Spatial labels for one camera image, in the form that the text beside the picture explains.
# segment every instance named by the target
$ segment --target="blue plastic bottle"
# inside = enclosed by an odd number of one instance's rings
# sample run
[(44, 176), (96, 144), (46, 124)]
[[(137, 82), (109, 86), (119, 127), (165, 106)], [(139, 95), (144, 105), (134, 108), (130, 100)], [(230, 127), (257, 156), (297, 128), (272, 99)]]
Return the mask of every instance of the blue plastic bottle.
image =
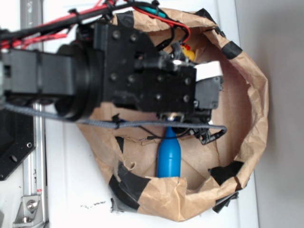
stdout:
[[(176, 137), (171, 127), (167, 127), (165, 137)], [(158, 149), (157, 177), (180, 177), (181, 146), (177, 140), (164, 139)]]

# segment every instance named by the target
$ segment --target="green wire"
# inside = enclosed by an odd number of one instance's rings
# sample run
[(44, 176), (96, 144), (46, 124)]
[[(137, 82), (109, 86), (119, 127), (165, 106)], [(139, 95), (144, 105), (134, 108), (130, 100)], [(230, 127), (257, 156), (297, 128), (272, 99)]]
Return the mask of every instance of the green wire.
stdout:
[(154, 14), (154, 15), (156, 15), (156, 16), (160, 16), (160, 17), (162, 17), (162, 18), (166, 18), (166, 14), (164, 14), (164, 13), (162, 13), (162, 12), (158, 12), (158, 13), (157, 13), (157, 10), (156, 10), (156, 9), (152, 9), (152, 8), (146, 7), (146, 6), (140, 6), (140, 7), (138, 7), (138, 8), (140, 8), (140, 9), (142, 9), (142, 10), (145, 10), (145, 11), (147, 11), (147, 12), (149, 12), (149, 13), (151, 13), (151, 14)]

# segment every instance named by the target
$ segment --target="brown paper bag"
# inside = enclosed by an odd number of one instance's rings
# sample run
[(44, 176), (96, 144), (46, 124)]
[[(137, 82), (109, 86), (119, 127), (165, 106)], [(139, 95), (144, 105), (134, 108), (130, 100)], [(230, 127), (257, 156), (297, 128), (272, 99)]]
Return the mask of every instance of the brown paper bag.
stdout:
[[(188, 44), (195, 50), (195, 62), (220, 61), (225, 83), (212, 121), (225, 125), (228, 132), (205, 146), (194, 136), (179, 138), (181, 177), (159, 179), (155, 176), (160, 140), (144, 140), (148, 134), (139, 128), (79, 128), (109, 183), (116, 209), (184, 221), (246, 187), (266, 146), (268, 82), (251, 58), (230, 42), (212, 19), (177, 10), (164, 11), (191, 28)], [(155, 44), (170, 37), (167, 24), (138, 12), (118, 15), (113, 23), (148, 32)], [(176, 39), (182, 36), (180, 31)], [(110, 121), (116, 114), (128, 121), (157, 120), (154, 113), (107, 103), (95, 109), (91, 118)], [(148, 129), (164, 135), (164, 128)]]

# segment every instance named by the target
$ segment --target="gray wall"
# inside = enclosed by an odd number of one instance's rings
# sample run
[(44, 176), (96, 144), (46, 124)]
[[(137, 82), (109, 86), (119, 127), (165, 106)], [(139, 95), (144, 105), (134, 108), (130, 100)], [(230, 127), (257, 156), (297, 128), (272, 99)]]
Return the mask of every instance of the gray wall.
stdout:
[(256, 170), (260, 228), (304, 226), (304, 1), (236, 0), (241, 47), (269, 79), (266, 151)]

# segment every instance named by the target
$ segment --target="black metal plate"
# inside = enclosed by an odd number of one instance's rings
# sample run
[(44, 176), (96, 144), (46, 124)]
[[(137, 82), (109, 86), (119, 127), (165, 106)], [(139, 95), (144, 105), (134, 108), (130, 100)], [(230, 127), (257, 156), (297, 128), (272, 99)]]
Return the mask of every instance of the black metal plate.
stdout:
[(0, 111), (0, 181), (6, 180), (35, 148), (33, 117)]

